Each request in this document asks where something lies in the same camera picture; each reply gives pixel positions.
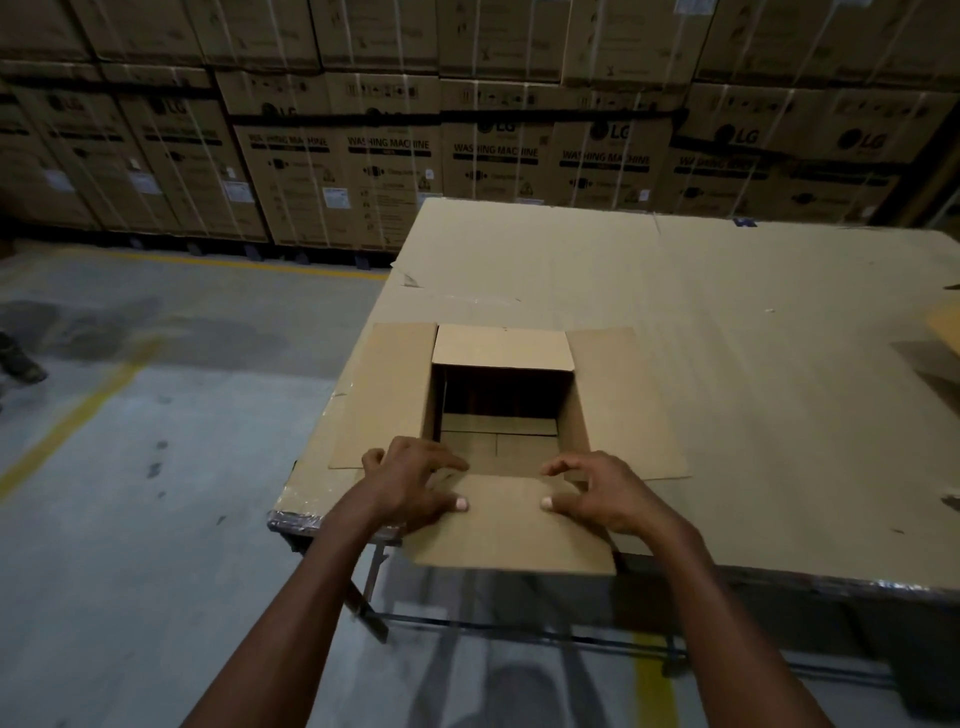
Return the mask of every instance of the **forearm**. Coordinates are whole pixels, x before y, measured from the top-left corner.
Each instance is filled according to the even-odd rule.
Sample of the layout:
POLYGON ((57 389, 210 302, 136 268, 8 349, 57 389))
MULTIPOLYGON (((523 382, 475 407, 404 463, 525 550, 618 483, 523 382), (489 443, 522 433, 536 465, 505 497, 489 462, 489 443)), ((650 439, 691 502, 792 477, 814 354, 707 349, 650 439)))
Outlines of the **forearm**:
POLYGON ((712 728, 829 726, 803 683, 720 578, 699 533, 656 545, 712 728))
POLYGON ((306 724, 345 590, 374 523, 364 507, 330 511, 293 575, 184 726, 306 724))

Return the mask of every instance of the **person's left hand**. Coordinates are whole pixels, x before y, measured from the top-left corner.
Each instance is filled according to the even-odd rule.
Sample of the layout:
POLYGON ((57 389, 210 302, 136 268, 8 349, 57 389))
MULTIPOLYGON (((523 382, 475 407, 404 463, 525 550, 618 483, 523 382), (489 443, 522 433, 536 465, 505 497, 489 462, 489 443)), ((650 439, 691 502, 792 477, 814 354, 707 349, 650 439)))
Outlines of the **person's left hand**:
POLYGON ((450 511, 466 511, 467 499, 430 490, 427 478, 439 468, 465 471, 469 465, 446 446, 415 437, 395 437, 389 449, 363 456, 364 479, 354 486, 372 498, 382 525, 405 525, 409 533, 450 511))

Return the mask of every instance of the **hand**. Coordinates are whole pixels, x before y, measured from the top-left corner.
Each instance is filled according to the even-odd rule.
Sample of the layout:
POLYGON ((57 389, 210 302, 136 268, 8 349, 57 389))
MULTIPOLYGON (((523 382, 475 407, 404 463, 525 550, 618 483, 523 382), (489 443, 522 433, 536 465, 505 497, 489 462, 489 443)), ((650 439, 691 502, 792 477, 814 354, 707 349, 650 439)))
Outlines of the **hand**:
POLYGON ((427 478, 439 468, 469 467, 440 443, 395 437, 386 453, 368 450, 362 462, 364 479, 354 489, 372 500, 379 525, 406 525, 410 532, 444 513, 468 509, 466 498, 426 487, 427 478))
POLYGON ((570 470, 587 475, 587 491, 546 497, 541 504, 543 510, 639 536, 651 549, 675 537, 696 534, 699 538, 693 525, 663 502, 620 458, 602 450, 568 452, 544 463, 540 472, 558 475, 570 470))

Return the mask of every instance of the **open cardboard box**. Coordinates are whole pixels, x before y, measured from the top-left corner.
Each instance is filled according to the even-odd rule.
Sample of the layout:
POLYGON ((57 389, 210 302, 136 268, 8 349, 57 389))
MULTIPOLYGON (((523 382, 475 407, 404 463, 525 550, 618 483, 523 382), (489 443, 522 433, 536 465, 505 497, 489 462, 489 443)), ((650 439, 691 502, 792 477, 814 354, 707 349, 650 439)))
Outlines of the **open cardboard box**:
POLYGON ((397 435, 439 440, 470 463, 432 487, 470 501, 404 539, 426 566, 614 572, 606 534, 544 513, 575 492, 540 465, 564 450, 603 449, 644 479, 687 475, 656 383, 631 329, 546 331, 436 324, 372 328, 330 468, 359 468, 397 435))

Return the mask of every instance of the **yellow line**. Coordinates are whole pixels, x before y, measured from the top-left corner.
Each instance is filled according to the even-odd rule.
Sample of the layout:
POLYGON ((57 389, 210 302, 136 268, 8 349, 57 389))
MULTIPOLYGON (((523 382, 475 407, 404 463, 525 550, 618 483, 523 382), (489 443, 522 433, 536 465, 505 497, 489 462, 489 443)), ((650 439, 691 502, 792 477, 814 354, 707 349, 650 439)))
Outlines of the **yellow line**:
POLYGON ((33 475, 60 446, 86 423, 113 395, 133 381, 163 346, 160 336, 147 339, 133 351, 131 358, 117 367, 109 377, 80 404, 56 423, 36 445, 27 450, 9 470, 0 475, 0 500, 8 496, 20 483, 33 475))
MULTIPOLYGON (((645 646, 666 646, 659 635, 634 634, 634 643, 645 646)), ((639 728, 678 728, 677 702, 673 684, 660 672, 659 660, 634 657, 636 671, 636 716, 639 728)))
POLYGON ((363 271, 331 271, 306 265, 277 265, 275 263, 254 263, 249 260, 218 260, 215 258, 194 257, 193 255, 157 255, 154 253, 126 253, 124 251, 88 250, 69 248, 73 253, 96 253, 128 257, 134 260, 156 260, 161 263, 189 263, 190 265, 219 265, 227 268, 248 268, 251 270, 273 271, 274 273, 305 273, 309 276, 330 276, 342 279, 386 280, 386 273, 365 273, 363 271))

